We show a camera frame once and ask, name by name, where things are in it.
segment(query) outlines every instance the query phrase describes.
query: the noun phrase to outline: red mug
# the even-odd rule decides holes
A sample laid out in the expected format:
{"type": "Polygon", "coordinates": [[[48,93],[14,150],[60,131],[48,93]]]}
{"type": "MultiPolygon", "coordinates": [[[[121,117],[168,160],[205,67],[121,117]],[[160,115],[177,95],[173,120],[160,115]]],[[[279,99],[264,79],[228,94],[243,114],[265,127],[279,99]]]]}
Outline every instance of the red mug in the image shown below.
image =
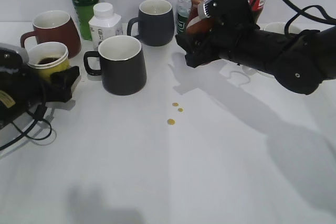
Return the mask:
{"type": "Polygon", "coordinates": [[[76,56],[81,49],[80,37],[75,23],[70,15],[61,10],[50,10],[41,13],[33,20],[33,29],[21,36],[21,47],[25,47],[25,40],[35,36],[38,44],[45,42],[60,42],[67,46],[69,58],[76,56]]]}

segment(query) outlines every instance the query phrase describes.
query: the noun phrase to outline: yellow cup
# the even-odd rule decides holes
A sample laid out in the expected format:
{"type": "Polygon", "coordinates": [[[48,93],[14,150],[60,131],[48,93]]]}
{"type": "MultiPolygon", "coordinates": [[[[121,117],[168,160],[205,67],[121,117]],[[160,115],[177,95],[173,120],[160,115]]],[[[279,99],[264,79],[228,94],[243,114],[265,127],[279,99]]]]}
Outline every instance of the yellow cup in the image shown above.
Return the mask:
{"type": "Polygon", "coordinates": [[[28,51],[28,66],[33,68],[43,79],[50,82],[53,73],[69,68],[69,52],[66,45],[59,42],[46,42],[33,47],[28,51]],[[52,60],[44,64],[42,60],[52,60]]]}

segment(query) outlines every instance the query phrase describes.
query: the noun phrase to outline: bottle cap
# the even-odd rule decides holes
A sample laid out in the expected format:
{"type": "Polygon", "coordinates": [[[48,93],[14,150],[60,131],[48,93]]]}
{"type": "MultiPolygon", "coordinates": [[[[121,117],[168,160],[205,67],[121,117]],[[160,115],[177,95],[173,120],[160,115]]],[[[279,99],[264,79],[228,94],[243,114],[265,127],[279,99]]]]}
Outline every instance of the bottle cap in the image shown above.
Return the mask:
{"type": "Polygon", "coordinates": [[[98,3],[93,7],[93,13],[97,18],[112,18],[114,15],[113,5],[110,3],[98,3]]]}

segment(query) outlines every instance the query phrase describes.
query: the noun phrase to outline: mug handle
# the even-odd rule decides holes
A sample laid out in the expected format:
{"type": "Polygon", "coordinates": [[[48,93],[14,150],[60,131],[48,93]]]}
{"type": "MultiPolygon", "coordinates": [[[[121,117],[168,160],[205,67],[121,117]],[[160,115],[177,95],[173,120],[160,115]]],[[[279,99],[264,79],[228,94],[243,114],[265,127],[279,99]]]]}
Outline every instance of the mug handle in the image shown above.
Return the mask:
{"type": "Polygon", "coordinates": [[[37,36],[37,31],[30,31],[28,33],[23,34],[20,39],[21,47],[25,48],[26,39],[28,39],[29,37],[33,37],[33,36],[37,36]]]}
{"type": "Polygon", "coordinates": [[[90,68],[88,58],[99,58],[99,53],[97,51],[86,52],[84,55],[84,67],[89,75],[101,76],[101,70],[93,70],[92,68],[90,68]]]}
{"type": "MultiPolygon", "coordinates": [[[[131,19],[129,22],[128,22],[128,25],[127,25],[127,35],[128,36],[131,36],[131,33],[132,33],[132,27],[135,23],[137,22],[140,22],[140,18],[139,17],[136,17],[136,18],[133,18],[131,19]]],[[[135,38],[137,39],[140,39],[140,35],[136,35],[135,38]]]]}

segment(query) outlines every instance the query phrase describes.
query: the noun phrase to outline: dark gray mug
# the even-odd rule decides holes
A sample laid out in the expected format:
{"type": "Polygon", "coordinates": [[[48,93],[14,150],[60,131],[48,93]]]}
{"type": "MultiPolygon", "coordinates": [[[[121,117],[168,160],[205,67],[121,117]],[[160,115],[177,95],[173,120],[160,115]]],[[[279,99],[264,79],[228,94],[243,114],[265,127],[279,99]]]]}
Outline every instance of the dark gray mug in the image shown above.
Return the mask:
{"type": "Polygon", "coordinates": [[[175,32],[172,5],[166,0],[146,0],[139,6],[139,15],[129,21],[127,35],[131,35],[132,27],[138,24],[140,39],[148,46],[159,47],[172,41],[175,32]]]}
{"type": "Polygon", "coordinates": [[[84,67],[91,76],[101,76],[104,88],[117,95],[130,95],[146,84],[146,66],[142,45],[136,38],[126,35],[104,40],[97,51],[86,52],[84,67]],[[100,70],[89,66],[88,58],[100,59],[100,70]]]}

